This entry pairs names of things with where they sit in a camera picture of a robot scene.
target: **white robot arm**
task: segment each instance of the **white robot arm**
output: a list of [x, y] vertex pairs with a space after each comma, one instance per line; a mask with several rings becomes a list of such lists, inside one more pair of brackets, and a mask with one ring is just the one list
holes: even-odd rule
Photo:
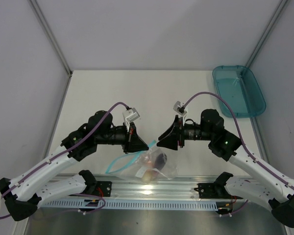
[[262, 186], [243, 181], [224, 172], [214, 182], [216, 191], [223, 188], [230, 195], [248, 199], [271, 211], [284, 225], [294, 228], [294, 179], [257, 157], [245, 143], [224, 128], [224, 120], [216, 110], [206, 109], [201, 113], [200, 124], [184, 121], [185, 113], [174, 106], [182, 115], [175, 116], [171, 127], [159, 137], [157, 146], [178, 150], [186, 140], [210, 141], [209, 149], [246, 171]]
[[121, 145], [124, 153], [148, 150], [133, 123], [139, 117], [136, 110], [127, 107], [121, 126], [113, 125], [110, 111], [96, 112], [88, 123], [71, 132], [52, 154], [29, 171], [14, 179], [0, 180], [0, 192], [15, 221], [31, 216], [44, 203], [57, 198], [76, 193], [93, 194], [97, 182], [87, 170], [66, 180], [48, 182], [64, 169], [95, 153], [98, 144]]

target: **metal floor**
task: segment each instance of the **metal floor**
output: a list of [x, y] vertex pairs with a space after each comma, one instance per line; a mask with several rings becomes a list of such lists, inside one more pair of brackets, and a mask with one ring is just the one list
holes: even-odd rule
[[86, 216], [68, 212], [43, 218], [62, 210], [37, 211], [25, 235], [286, 235], [284, 226], [256, 204], [222, 218], [212, 211], [148, 210], [101, 210]]

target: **metal corner post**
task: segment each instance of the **metal corner post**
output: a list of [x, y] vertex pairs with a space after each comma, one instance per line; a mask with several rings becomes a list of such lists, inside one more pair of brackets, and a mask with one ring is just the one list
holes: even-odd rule
[[56, 53], [56, 55], [60, 59], [64, 70], [66, 71], [68, 76], [71, 76], [72, 71], [68, 65], [68, 62], [66, 61], [66, 59], [61, 51], [61, 48], [60, 48], [59, 44], [57, 43], [55, 36], [54, 36], [46, 18], [45, 18], [42, 10], [39, 7], [37, 0], [27, 0], [27, 1], [28, 1], [29, 5], [31, 6], [37, 20], [39, 21], [39, 24], [40, 24], [41, 28], [43, 29], [46, 37], [50, 41], [50, 44], [51, 44], [54, 52]]
[[264, 32], [262, 33], [260, 39], [258, 40], [256, 47], [254, 48], [252, 54], [250, 55], [248, 61], [246, 62], [245, 67], [250, 68], [251, 65], [254, 63], [257, 55], [263, 48], [263, 45], [269, 38], [270, 34], [272, 33], [274, 27], [278, 23], [279, 19], [281, 18], [283, 12], [285, 11], [286, 7], [288, 6], [288, 3], [291, 0], [281, 0], [278, 6], [276, 7], [272, 17], [270, 18], [268, 24], [266, 25], [266, 28]]

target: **teal tray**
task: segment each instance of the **teal tray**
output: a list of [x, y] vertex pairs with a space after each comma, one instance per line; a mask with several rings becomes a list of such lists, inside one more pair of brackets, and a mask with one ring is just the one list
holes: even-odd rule
[[[231, 107], [237, 118], [262, 114], [266, 102], [253, 72], [244, 66], [218, 66], [212, 71], [216, 92]], [[231, 118], [229, 109], [218, 100], [222, 113]]]

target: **plastic bag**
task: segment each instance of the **plastic bag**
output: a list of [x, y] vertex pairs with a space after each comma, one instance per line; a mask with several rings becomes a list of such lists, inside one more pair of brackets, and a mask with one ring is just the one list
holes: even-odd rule
[[[149, 183], [160, 179], [173, 179], [177, 176], [176, 160], [167, 156], [162, 149], [156, 146], [156, 141], [148, 145], [148, 151], [127, 154], [116, 158], [108, 167], [106, 173], [113, 174], [121, 179]], [[121, 159], [132, 159], [119, 169], [113, 165]]]

